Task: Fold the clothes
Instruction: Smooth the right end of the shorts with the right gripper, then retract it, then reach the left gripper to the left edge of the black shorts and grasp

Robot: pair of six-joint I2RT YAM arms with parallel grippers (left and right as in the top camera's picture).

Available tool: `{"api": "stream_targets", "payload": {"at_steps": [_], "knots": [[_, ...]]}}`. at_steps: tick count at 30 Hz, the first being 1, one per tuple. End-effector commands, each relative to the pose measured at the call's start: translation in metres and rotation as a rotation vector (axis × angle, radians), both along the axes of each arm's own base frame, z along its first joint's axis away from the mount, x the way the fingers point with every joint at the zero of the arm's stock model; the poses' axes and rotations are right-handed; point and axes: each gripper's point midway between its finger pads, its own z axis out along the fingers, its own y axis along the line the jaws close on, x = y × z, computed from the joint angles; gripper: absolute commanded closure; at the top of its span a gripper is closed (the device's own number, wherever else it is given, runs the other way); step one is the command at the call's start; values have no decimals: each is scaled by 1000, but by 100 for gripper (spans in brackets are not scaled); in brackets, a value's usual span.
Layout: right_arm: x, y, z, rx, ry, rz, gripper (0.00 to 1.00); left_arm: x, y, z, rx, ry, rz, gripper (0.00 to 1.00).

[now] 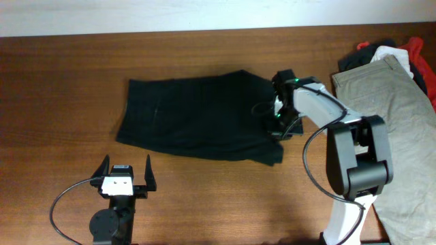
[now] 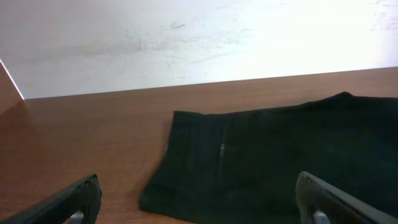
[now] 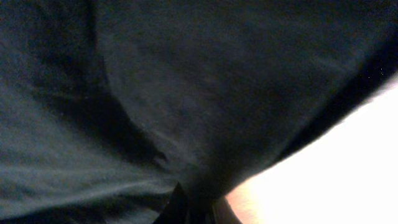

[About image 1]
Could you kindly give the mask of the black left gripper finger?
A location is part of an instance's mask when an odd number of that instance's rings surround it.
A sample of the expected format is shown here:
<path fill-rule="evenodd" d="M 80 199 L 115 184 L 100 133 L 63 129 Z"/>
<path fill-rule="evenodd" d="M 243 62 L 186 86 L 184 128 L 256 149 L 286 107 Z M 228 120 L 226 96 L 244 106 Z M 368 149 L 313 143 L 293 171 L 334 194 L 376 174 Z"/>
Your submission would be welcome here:
<path fill-rule="evenodd" d="M 110 166 L 110 156 L 107 154 L 99 167 L 94 171 L 92 178 L 104 177 L 108 175 Z"/>
<path fill-rule="evenodd" d="M 144 180 L 146 182 L 146 189 L 148 191 L 156 191 L 157 183 L 155 180 L 155 176 L 153 173 L 152 165 L 151 165 L 151 157 L 148 154 L 146 158 L 146 167 L 144 172 Z"/>

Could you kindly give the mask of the black shorts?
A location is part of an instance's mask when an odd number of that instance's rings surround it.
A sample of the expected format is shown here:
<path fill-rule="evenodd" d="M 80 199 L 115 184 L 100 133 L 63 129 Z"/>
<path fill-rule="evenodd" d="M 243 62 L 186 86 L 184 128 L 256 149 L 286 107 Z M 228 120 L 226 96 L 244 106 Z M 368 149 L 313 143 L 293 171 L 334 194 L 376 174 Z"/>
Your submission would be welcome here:
<path fill-rule="evenodd" d="M 219 161 L 281 163 L 285 131 L 270 80 L 245 70 L 220 76 L 130 80 L 116 141 Z"/>

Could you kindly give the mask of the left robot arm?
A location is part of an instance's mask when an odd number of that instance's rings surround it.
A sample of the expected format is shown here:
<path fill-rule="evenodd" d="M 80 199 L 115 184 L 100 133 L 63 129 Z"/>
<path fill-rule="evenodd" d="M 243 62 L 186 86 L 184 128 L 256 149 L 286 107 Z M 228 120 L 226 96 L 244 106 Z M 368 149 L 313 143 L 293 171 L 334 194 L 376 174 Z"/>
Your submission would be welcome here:
<path fill-rule="evenodd" d="M 109 201 L 109 207 L 96 212 L 90 220 L 89 230 L 93 243 L 131 244 L 136 200 L 146 199 L 149 192 L 157 190 L 151 158 L 146 158 L 144 185 L 134 184 L 132 166 L 110 166 L 109 156 L 105 156 L 91 178 L 91 186 L 97 188 L 97 192 Z"/>

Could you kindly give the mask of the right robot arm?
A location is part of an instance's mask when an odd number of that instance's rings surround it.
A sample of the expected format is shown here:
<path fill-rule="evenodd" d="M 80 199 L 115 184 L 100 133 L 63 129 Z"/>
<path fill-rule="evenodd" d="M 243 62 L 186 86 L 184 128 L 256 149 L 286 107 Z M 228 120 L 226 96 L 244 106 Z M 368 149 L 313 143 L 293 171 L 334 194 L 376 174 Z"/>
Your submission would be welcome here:
<path fill-rule="evenodd" d="M 369 208 L 383 188 L 393 180 L 387 126 L 381 116 L 363 116 L 331 95 L 315 77 L 297 78 L 289 69 L 272 79 L 274 110 L 279 123 L 273 135 L 287 140 L 302 133 L 302 118 L 316 126 L 302 150 L 302 162 L 310 181 L 332 198 L 327 228 L 320 244 L 359 244 Z M 326 175 L 331 191 L 323 188 L 310 172 L 310 143 L 326 134 Z"/>

